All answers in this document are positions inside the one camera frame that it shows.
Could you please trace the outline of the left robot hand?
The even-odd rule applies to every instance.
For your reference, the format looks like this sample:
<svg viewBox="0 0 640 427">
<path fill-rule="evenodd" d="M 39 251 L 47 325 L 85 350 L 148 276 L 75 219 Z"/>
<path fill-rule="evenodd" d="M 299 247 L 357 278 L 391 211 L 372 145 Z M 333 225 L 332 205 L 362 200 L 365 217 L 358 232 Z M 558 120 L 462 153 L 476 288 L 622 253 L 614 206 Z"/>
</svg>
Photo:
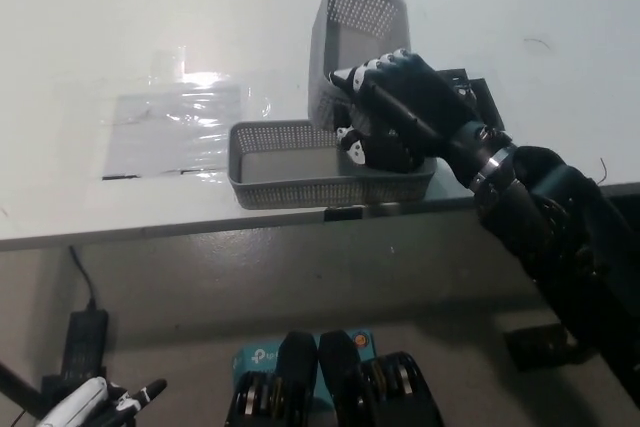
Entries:
<svg viewBox="0 0 640 427">
<path fill-rule="evenodd" d="M 136 416 L 166 387 L 165 379 L 157 379 L 130 393 L 104 377 L 93 377 L 54 406 L 36 426 L 135 426 Z"/>
</svg>

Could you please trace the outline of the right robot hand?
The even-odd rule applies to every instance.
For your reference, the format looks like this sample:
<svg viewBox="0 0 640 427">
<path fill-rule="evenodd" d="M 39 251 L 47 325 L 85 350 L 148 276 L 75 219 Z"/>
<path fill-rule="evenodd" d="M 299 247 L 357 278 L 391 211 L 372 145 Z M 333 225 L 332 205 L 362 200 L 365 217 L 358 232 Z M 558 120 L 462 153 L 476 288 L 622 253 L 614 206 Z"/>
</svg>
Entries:
<svg viewBox="0 0 640 427">
<path fill-rule="evenodd" d="M 339 145 L 357 165 L 409 173 L 427 157 L 441 158 L 468 183 L 490 157 L 512 144 L 419 55 L 406 50 L 334 71 L 329 80 L 360 113 L 383 126 L 381 134 L 365 134 L 345 110 L 334 115 Z"/>
</svg>

